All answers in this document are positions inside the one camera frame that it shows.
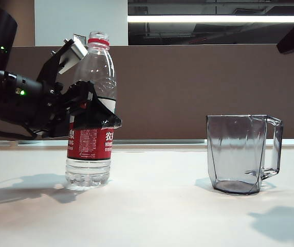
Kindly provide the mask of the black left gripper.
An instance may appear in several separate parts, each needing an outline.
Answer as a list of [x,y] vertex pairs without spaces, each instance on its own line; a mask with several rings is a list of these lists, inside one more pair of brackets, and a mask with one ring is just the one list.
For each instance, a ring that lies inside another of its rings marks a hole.
[[74,129],[117,129],[122,120],[98,98],[92,81],[77,81],[62,94],[56,94],[36,117],[33,133],[42,138],[68,135],[69,120],[74,116]]

